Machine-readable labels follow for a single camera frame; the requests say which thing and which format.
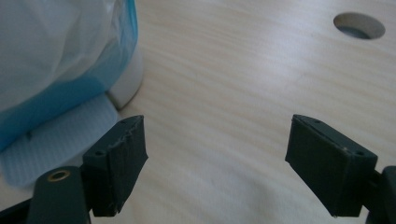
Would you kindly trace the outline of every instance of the table hole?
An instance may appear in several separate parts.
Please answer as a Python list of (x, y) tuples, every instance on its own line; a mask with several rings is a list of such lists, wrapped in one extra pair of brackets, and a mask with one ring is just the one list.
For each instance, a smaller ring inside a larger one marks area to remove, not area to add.
[(356, 12), (339, 14), (333, 22), (343, 34), (358, 39), (378, 39), (385, 34), (385, 26), (379, 20)]

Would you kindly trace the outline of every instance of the wood grain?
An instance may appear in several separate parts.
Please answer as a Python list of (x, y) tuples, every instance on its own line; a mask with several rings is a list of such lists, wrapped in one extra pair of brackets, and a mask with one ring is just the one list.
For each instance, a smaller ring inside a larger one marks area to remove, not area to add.
[[(333, 218), (284, 161), (293, 114), (321, 119), (396, 163), (393, 1), (136, 0), (145, 116), (130, 200), (93, 223), (364, 223)], [(340, 13), (381, 21), (360, 40)]]

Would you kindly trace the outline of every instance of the blue plastic bag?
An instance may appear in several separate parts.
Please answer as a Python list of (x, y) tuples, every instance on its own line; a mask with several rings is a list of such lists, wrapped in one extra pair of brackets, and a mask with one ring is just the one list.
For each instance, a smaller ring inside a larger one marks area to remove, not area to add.
[(134, 0), (0, 3), (0, 151), (107, 91), (137, 42)]

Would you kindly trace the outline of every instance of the screw hole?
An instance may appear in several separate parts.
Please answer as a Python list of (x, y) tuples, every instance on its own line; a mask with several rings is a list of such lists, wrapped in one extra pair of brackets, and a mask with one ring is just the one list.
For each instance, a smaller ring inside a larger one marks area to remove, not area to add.
[(48, 181), (49, 182), (57, 182), (57, 181), (61, 181), (63, 179), (66, 179), (69, 176), (70, 176), (70, 172), (69, 171), (61, 170), (61, 171), (57, 171), (57, 172), (54, 172), (51, 175), (49, 175)]
[(96, 156), (104, 156), (104, 155), (105, 155), (105, 152), (104, 152), (103, 150), (96, 151), (96, 152), (95, 152), (95, 155), (96, 155)]

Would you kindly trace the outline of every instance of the wooden table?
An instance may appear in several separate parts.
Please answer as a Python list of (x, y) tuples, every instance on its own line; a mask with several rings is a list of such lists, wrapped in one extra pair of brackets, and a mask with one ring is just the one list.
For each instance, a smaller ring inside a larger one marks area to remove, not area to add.
[[(396, 164), (394, 1), (136, 0), (149, 159), (130, 200), (93, 223), (364, 223), (333, 218), (284, 161), (291, 117), (330, 124)], [(359, 12), (375, 40), (338, 31)], [(2, 183), (2, 200), (27, 193)]]

